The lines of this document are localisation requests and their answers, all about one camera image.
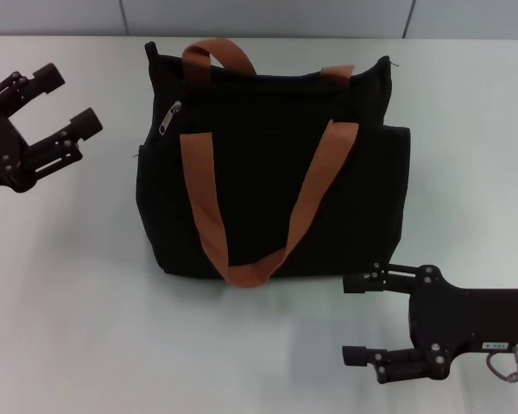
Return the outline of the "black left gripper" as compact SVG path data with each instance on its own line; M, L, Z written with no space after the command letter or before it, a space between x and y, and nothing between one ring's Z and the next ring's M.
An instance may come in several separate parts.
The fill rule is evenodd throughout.
M38 180L83 158L79 141L99 133L103 126L92 108L70 120L56 133L29 145L7 117L41 94L65 83L57 67L49 63L27 78L12 72L0 83L0 186L25 192Z

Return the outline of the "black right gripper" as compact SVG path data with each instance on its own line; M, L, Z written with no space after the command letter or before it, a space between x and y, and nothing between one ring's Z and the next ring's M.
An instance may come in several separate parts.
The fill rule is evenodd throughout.
M409 327L414 348L387 350L343 346L348 367L371 365L379 384L429 378L444 380L466 353L515 356L518 379L518 289L468 289L450 284L432 265L374 263L346 274L344 293L410 294Z

